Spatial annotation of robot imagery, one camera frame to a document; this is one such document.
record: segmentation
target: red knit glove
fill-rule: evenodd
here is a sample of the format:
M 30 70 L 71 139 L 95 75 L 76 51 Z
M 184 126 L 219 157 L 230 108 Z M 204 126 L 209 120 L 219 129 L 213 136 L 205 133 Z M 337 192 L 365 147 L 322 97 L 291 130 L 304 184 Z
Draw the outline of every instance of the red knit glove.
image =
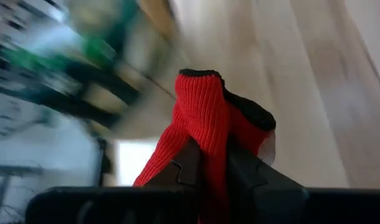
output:
M 162 134 L 156 150 L 134 186 L 143 186 L 162 170 L 194 138 L 202 151 L 206 186 L 202 186 L 201 223 L 228 223 L 226 190 L 226 141 L 231 134 L 255 155 L 269 130 L 269 115 L 261 107 L 228 92 L 221 76 L 213 71 L 181 70 L 176 79 L 173 121 Z

